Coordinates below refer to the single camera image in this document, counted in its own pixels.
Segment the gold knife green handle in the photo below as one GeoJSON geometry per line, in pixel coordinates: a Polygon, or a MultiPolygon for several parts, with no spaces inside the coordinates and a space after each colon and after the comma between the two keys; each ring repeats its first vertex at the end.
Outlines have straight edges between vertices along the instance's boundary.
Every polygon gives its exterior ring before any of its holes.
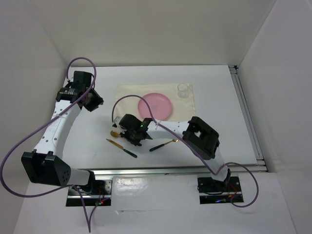
{"type": "Polygon", "coordinates": [[[113,144],[114,146],[118,147],[119,149],[121,149],[122,151],[124,151],[125,153],[129,154],[130,156],[137,158],[137,155],[126,150],[123,146],[121,146],[120,144],[116,143],[115,141],[111,140],[111,139],[106,139],[108,142],[110,142],[111,144],[113,144]]]}

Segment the gold spoon green handle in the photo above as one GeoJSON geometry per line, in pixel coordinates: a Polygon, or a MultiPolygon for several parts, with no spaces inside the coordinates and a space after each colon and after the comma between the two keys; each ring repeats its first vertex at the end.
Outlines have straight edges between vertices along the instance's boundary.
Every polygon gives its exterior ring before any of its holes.
{"type": "Polygon", "coordinates": [[[114,138],[119,138],[121,137],[121,134],[115,131],[110,131],[110,135],[114,138]]]}

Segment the gold fork green handle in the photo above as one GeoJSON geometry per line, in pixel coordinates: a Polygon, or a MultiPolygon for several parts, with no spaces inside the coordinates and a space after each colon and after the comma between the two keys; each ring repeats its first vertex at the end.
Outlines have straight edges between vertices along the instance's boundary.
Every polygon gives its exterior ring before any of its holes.
{"type": "Polygon", "coordinates": [[[159,149],[159,148],[161,148],[161,147],[164,147],[165,145],[167,145],[167,144],[169,144],[169,143],[178,142],[178,141],[179,141],[178,139],[172,139],[172,140],[170,140],[170,141],[168,141],[168,142],[162,143],[162,144],[160,144],[160,145],[158,145],[158,146],[155,146],[155,147],[149,149],[149,152],[153,152],[153,151],[155,151],[155,150],[157,150],[157,149],[159,149]]]}

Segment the pink plate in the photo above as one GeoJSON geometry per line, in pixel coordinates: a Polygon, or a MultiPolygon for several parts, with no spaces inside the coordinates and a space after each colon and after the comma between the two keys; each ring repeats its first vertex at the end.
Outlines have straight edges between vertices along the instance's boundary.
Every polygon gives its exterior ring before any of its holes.
{"type": "MultiPolygon", "coordinates": [[[[167,120],[173,112],[173,105],[168,97],[161,93],[149,93],[143,96],[147,101],[155,119],[167,120]]],[[[139,100],[137,109],[141,118],[151,117],[149,109],[143,100],[139,100]]]]}

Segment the cream cloth placemat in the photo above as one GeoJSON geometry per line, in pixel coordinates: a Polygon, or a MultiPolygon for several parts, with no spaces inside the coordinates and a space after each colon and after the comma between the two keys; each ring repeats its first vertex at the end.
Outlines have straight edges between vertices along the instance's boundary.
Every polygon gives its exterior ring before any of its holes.
{"type": "Polygon", "coordinates": [[[179,84],[132,84],[132,85],[118,85],[116,87],[116,100],[119,103],[116,105],[114,110],[114,116],[124,116],[125,114],[132,114],[138,119],[140,117],[137,105],[139,98],[127,97],[123,100],[120,98],[127,95],[138,95],[143,97],[149,93],[161,93],[169,98],[173,105],[173,112],[167,121],[186,121],[190,120],[196,115],[195,101],[193,95],[193,87],[189,85],[189,96],[188,98],[180,98],[177,93],[177,86],[179,84]]]}

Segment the clear glass cup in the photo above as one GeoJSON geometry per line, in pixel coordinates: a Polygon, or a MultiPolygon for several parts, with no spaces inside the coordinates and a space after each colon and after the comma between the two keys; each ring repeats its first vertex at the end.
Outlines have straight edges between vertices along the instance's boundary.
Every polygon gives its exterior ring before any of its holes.
{"type": "Polygon", "coordinates": [[[189,85],[181,83],[177,86],[177,93],[180,98],[188,98],[189,96],[189,85]]]}

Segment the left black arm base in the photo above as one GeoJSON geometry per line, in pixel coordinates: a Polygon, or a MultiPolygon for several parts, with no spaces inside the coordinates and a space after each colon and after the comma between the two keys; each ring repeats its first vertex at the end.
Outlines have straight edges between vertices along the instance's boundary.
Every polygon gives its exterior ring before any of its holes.
{"type": "Polygon", "coordinates": [[[65,206],[81,207],[82,201],[80,194],[82,195],[86,207],[94,207],[96,205],[111,206],[112,185],[112,178],[104,178],[96,179],[92,189],[78,185],[76,189],[69,187],[65,206]]]}

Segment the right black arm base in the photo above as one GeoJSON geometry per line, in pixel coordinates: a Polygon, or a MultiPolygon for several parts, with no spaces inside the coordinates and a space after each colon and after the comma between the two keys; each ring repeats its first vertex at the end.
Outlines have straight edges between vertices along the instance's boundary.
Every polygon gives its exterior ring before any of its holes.
{"type": "Polygon", "coordinates": [[[200,204],[243,203],[244,198],[238,176],[230,177],[225,188],[218,187],[211,177],[198,177],[197,190],[200,204]]]}

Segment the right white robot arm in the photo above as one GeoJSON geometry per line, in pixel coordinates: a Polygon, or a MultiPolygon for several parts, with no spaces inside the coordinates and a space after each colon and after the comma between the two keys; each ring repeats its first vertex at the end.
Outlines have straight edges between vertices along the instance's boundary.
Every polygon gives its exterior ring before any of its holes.
{"type": "Polygon", "coordinates": [[[125,114],[113,120],[113,127],[119,128],[120,135],[135,146],[141,146],[140,142],[147,139],[178,139],[208,166],[216,190],[224,191],[230,184],[231,171],[220,152],[219,134],[199,117],[179,122],[152,118],[141,121],[125,114]]]}

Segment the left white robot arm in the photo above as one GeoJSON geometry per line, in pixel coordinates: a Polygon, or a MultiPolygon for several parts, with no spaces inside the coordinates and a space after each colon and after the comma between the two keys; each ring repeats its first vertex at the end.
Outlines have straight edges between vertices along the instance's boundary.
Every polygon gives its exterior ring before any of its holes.
{"type": "Polygon", "coordinates": [[[31,152],[24,152],[21,162],[32,183],[65,187],[76,185],[86,195],[96,190],[93,172],[71,168],[62,159],[65,142],[82,108],[89,112],[103,104],[92,88],[92,74],[75,71],[73,80],[56,96],[52,123],[31,152]]]}

